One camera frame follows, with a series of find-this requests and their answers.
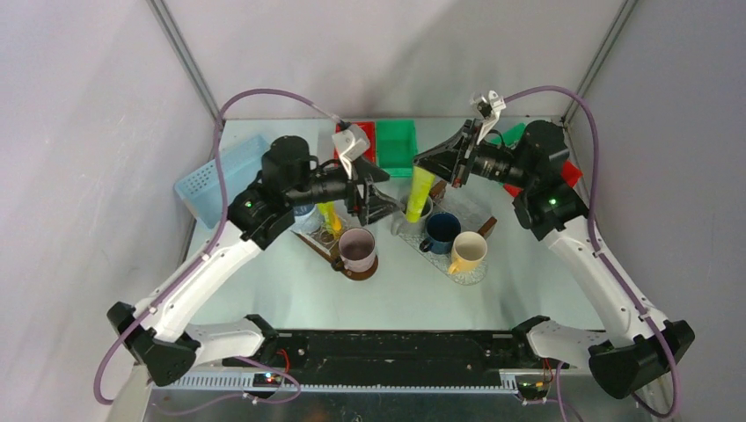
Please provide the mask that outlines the mauve pink mug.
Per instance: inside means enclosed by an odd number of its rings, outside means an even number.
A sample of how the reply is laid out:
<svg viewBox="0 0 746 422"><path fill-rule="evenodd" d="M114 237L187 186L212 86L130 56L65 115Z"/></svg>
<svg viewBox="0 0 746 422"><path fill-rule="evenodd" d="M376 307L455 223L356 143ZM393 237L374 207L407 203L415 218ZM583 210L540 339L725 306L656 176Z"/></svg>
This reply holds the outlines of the mauve pink mug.
<svg viewBox="0 0 746 422"><path fill-rule="evenodd" d="M338 241L339 255L331 263L336 272L348 270L364 273L375 263L377 244L373 234L364 228L345 231Z"/></svg>

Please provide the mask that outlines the grey mug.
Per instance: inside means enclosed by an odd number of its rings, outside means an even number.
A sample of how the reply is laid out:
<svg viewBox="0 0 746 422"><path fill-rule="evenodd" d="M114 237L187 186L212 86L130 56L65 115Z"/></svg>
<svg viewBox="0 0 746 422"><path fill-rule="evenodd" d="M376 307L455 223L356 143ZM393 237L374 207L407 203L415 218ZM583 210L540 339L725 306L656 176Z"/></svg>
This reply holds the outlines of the grey mug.
<svg viewBox="0 0 746 422"><path fill-rule="evenodd" d="M421 217L417 222L409 222L406 219L406 204L409 195L405 194L401 198L401 203L405 207L403 211L397 212L392 216L391 233L394 236L418 236L421 235L426 226L429 216L433 212L433 202L427 198L426 203L421 211Z"/></svg>

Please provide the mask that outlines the clear acrylic holder rack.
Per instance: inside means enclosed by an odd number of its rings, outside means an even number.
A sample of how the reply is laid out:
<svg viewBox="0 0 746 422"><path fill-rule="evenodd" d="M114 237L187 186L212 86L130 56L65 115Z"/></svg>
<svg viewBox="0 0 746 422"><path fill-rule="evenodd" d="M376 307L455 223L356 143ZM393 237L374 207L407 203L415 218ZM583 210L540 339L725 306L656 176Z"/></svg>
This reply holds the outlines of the clear acrylic holder rack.
<svg viewBox="0 0 746 422"><path fill-rule="evenodd" d="M339 254L339 238L352 227L351 222L342 216L339 217L339 222L341 228L334 230L326 223L322 214L313 211L304 215L293 233L321 258L331 262Z"/></svg>

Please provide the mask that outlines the light blue mug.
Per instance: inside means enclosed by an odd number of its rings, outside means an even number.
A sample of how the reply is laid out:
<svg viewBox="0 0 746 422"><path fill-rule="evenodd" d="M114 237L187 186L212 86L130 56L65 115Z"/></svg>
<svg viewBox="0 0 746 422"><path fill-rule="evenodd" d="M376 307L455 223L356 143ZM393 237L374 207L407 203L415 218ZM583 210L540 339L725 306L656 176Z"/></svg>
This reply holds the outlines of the light blue mug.
<svg viewBox="0 0 746 422"><path fill-rule="evenodd" d="M315 204L294 207L294 223L290 230L298 234L310 234L324 224L324 217Z"/></svg>

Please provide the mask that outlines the brown ended acrylic rack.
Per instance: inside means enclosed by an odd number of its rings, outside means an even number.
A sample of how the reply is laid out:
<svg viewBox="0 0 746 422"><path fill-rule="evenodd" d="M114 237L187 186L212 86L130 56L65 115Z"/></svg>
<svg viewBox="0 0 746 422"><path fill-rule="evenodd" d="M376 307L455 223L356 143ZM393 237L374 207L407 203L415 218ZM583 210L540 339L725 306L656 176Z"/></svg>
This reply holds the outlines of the brown ended acrylic rack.
<svg viewBox="0 0 746 422"><path fill-rule="evenodd" d="M497 219L490 207L476 201L465 189L456 189L444 180L437 181L429 191L436 212L448 212L460 221L462 231L474 231L485 239L494 232Z"/></svg>

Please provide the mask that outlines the dark blue mug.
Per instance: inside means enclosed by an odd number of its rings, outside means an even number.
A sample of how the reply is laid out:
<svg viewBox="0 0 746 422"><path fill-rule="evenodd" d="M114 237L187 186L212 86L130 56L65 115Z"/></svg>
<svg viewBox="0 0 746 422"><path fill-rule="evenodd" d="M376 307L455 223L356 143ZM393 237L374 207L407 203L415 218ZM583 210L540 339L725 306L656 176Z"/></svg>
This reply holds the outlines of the dark blue mug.
<svg viewBox="0 0 746 422"><path fill-rule="evenodd" d="M453 242L461 233L461 223L458 218L448 212L431 215L425 226L425 238L419 245L421 252L435 255L446 255L450 252Z"/></svg>

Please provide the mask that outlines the cream yellow mug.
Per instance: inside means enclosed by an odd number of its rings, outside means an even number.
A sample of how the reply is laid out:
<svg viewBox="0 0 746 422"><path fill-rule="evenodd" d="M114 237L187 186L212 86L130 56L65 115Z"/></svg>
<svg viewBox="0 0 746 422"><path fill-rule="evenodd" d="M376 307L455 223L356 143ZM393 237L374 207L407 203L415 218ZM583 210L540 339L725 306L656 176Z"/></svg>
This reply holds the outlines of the cream yellow mug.
<svg viewBox="0 0 746 422"><path fill-rule="evenodd" d="M486 239L479 233L466 231L453 241L448 274L465 273L476 269L488 252Z"/></svg>

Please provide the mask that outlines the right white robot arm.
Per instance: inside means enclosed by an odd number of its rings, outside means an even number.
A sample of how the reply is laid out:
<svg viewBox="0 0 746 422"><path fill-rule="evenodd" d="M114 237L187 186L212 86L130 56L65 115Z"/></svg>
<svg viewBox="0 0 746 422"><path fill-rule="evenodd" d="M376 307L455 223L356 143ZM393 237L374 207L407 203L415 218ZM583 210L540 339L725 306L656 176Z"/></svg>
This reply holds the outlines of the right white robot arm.
<svg viewBox="0 0 746 422"><path fill-rule="evenodd" d="M563 130L551 122L532 121L515 144L504 146L486 141L481 124L468 120L413 164L454 187L479 176L518 189L517 220L565 263L603 331L536 316L516 327L523 336L511 345L513 359L522 367L549 358L586 368L603 391L623 399L669 373L695 334L657 309L604 246L585 202L563 178L568 159Z"/></svg>

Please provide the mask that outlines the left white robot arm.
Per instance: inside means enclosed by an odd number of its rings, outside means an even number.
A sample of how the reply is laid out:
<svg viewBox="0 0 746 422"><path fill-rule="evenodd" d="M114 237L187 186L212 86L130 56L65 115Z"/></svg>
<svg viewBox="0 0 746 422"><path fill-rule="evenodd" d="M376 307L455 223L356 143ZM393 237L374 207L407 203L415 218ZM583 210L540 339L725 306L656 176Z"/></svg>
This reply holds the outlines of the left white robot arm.
<svg viewBox="0 0 746 422"><path fill-rule="evenodd" d="M225 221L191 263L135 306L115 303L107 319L159 387L215 360L247 357L267 366L277 357L278 343L262 317L198 325L191 322L196 311L233 273L290 229L296 207L342 200L362 226L400 210L400 203L377 187L389 178L366 156L350 163L320 163L304 138L282 136L263 154L256 178L228 205Z"/></svg>

